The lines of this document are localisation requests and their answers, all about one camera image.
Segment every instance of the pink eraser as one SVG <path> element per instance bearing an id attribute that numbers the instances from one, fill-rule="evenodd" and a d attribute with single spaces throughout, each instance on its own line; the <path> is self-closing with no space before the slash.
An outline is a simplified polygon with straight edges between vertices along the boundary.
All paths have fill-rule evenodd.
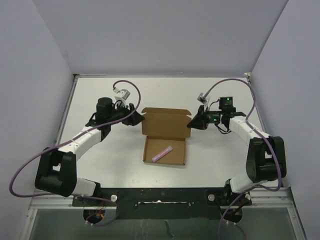
<path id="1" fill-rule="evenodd" d="M 163 156 L 167 155 L 168 153 L 170 153 L 172 151 L 172 146 L 168 146 L 165 150 L 163 150 L 162 152 L 160 152 L 159 154 L 157 154 L 156 156 L 154 156 L 152 158 L 152 162 L 156 162 L 159 159 L 161 159 Z"/>

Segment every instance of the robotic arm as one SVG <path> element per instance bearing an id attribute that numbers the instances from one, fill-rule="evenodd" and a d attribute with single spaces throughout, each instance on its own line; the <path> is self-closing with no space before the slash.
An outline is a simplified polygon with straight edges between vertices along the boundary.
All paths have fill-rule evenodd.
<path id="1" fill-rule="evenodd" d="M 198 100 L 202 100 L 203 105 L 200 105 L 198 113 L 187 125 L 188 128 L 205 130 L 209 124 L 218 126 L 222 123 L 228 131 L 237 134 L 248 146 L 245 171 L 229 181 L 233 193 L 239 194 L 255 185 L 278 179 L 275 160 L 271 156 L 270 149 L 265 141 L 247 125 L 244 119 L 246 115 L 243 112 L 236 112 L 231 96 L 220 97 L 218 111 L 210 111 L 208 102 L 203 98 Z M 279 136 L 270 136 L 252 123 L 251 125 L 271 144 L 280 165 L 281 176 L 284 178 L 287 174 L 284 140 Z"/>
<path id="2" fill-rule="evenodd" d="M 126 105 L 130 92 L 126 89 L 114 89 L 116 102 L 111 98 L 102 97 L 96 104 L 96 112 L 89 122 L 76 136 L 81 137 L 73 140 L 70 144 L 50 151 L 41 156 L 38 171 L 35 178 L 35 187 L 50 193 L 64 197 L 70 195 L 98 196 L 100 184 L 84 178 L 77 177 L 77 161 L 91 147 L 103 141 L 111 131 L 111 125 L 89 129 L 98 125 L 113 122 L 129 115 L 134 109 L 132 103 Z M 122 121 L 124 125 L 135 126 L 145 118 L 138 112 L 134 112 L 129 118 Z M 54 170 L 54 166 L 60 165 L 60 170 Z"/>

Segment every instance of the gray panel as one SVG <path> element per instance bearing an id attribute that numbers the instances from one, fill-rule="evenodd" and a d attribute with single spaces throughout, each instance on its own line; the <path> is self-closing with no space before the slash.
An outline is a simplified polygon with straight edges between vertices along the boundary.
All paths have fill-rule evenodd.
<path id="1" fill-rule="evenodd" d="M 284 138 L 291 186 L 308 240 L 320 239 L 320 2 L 290 0 L 253 70 L 268 132 Z"/>
<path id="2" fill-rule="evenodd" d="M 19 237 L 31 198 L 9 191 L 14 172 L 52 146 L 73 76 L 31 0 L 0 1 L 0 239 Z M 31 194 L 36 164 L 14 185 Z"/>
<path id="3" fill-rule="evenodd" d="M 34 0 L 71 70 L 242 75 L 288 0 Z"/>
<path id="4" fill-rule="evenodd" d="M 295 240 L 291 221 L 286 208 L 246 208 L 239 225 L 247 239 Z M 85 226 L 82 210 L 39 209 L 30 240 L 216 240 L 218 220 L 192 218 L 168 220 L 118 220 L 105 227 Z M 221 239 L 244 239 L 234 225 L 224 224 Z"/>

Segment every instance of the open cardboard box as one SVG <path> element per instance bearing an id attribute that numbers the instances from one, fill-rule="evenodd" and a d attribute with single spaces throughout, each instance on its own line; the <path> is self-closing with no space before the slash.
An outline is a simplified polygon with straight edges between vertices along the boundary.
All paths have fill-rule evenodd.
<path id="1" fill-rule="evenodd" d="M 187 124 L 191 121 L 191 113 L 186 109 L 146 107 L 142 110 L 145 120 L 142 121 L 142 134 L 146 135 L 143 161 L 153 164 L 185 165 L 186 138 L 191 129 Z M 153 162 L 152 158 L 167 147 L 173 150 Z"/>

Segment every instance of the metal frame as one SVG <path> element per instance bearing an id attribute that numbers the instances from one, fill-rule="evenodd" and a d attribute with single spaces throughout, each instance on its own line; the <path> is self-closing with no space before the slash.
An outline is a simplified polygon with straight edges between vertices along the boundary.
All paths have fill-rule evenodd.
<path id="1" fill-rule="evenodd" d="M 66 124 L 66 120 L 68 117 L 71 101 L 73 99 L 73 95 L 76 89 L 76 85 L 79 78 L 113 78 L 113 77 L 119 77 L 119 76 L 110 76 L 105 74 L 98 74 L 98 75 L 76 75 L 74 79 L 74 83 L 71 88 L 71 92 L 69 95 L 69 98 L 67 100 L 61 124 L 59 126 L 58 134 L 56 137 L 56 144 L 59 144 L 61 141 L 62 133 Z M 135 78 L 138 77 L 177 77 L 177 78 L 183 78 L 182 75 L 175 75 L 175 76 L 134 76 Z M 265 130 L 265 125 L 262 120 L 260 111 L 257 110 L 257 114 L 262 126 L 262 129 Z M 291 224 L 296 236 L 297 240 L 306 240 L 306 235 L 302 226 L 302 223 L 300 221 L 296 206 L 294 204 L 293 195 L 290 188 L 282 187 L 279 191 L 272 192 L 268 191 L 263 188 L 257 188 L 250 192 L 251 194 L 251 206 L 244 206 L 243 208 L 287 208 L 288 214 L 291 220 Z M 40 197 L 34 197 L 31 200 L 27 218 L 25 220 L 23 229 L 21 231 L 20 240 L 28 240 L 30 238 L 32 228 L 34 225 L 35 217 L 37 215 L 38 209 L 66 209 L 66 210 L 76 210 L 76 209 L 96 209 L 96 207 L 93 206 L 86 206 L 86 207 L 74 207 L 72 206 L 73 197 L 63 197 L 59 195 L 48 195 L 48 196 L 40 196 Z M 116 207 L 108 206 L 105 207 L 106 209 L 116 209 Z"/>

